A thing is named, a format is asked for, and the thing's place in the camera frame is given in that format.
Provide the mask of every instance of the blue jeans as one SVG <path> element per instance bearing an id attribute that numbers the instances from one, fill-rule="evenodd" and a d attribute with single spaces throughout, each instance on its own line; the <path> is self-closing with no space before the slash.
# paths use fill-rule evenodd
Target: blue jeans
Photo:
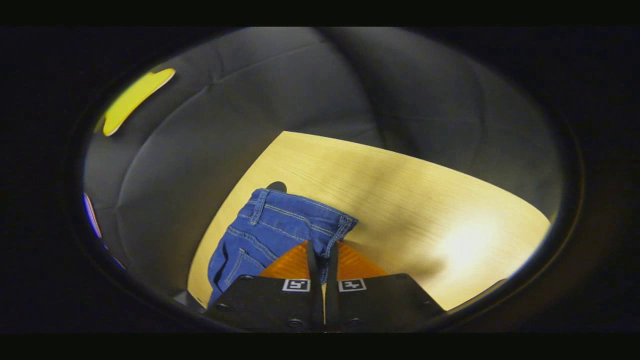
<path id="1" fill-rule="evenodd" d="M 328 272 L 329 250 L 358 223 L 341 211 L 306 197 L 258 189 L 222 236 L 209 262 L 213 287 L 209 305 L 241 275 L 259 275 L 305 240 L 319 257 L 320 280 Z"/>

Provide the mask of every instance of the jeans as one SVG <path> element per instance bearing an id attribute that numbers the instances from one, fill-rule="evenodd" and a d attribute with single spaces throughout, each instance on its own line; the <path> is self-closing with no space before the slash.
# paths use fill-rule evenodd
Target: jeans
<path id="1" fill-rule="evenodd" d="M 358 223 L 339 210 L 306 197 L 255 190 L 222 236 L 209 262 L 209 305 L 241 275 L 259 275 L 305 240 L 313 244 L 320 280 L 326 283 L 329 251 Z"/>

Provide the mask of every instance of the table surface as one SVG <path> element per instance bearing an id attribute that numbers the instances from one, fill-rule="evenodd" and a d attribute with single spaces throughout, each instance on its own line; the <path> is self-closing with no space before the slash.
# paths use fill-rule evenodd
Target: table surface
<path id="1" fill-rule="evenodd" d="M 345 242 L 390 274 L 410 274 L 445 310 L 512 275 L 549 228 L 534 206 L 472 176 L 385 149 L 285 131 L 246 171 L 202 238 L 188 291 L 203 306 L 220 238 L 252 192 L 275 181 L 359 219 Z"/>

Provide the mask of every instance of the wooden table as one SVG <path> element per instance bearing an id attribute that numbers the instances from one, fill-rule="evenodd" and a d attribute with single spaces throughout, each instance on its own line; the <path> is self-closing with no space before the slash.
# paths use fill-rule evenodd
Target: wooden table
<path id="1" fill-rule="evenodd" d="M 207 266 L 220 238 L 257 188 L 287 192 L 360 220 L 345 242 L 390 274 L 410 274 L 445 310 L 522 266 L 549 221 L 492 184 L 396 152 L 283 132 L 236 184 L 193 258 L 188 291 L 206 307 Z"/>

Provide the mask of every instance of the padded cushion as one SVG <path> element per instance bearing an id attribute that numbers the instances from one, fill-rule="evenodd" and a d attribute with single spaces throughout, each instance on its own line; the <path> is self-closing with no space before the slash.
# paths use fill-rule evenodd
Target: padded cushion
<path id="1" fill-rule="evenodd" d="M 558 209 L 561 179 L 540 109 L 471 59 L 407 31 L 248 28 L 152 70 L 166 68 L 173 79 L 117 133 L 93 136 L 84 179 L 104 243 L 166 295 L 184 291 L 217 209 L 283 130 L 416 156 L 548 217 Z"/>

